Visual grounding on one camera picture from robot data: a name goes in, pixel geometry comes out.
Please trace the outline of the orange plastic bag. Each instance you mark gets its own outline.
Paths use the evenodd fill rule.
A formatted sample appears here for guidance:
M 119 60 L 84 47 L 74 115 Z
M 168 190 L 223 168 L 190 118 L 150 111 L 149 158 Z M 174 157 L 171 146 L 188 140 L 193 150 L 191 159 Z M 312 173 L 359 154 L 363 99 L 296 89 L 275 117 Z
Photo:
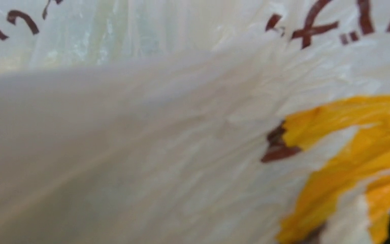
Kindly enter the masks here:
M 0 1 L 0 243 L 390 243 L 390 1 Z

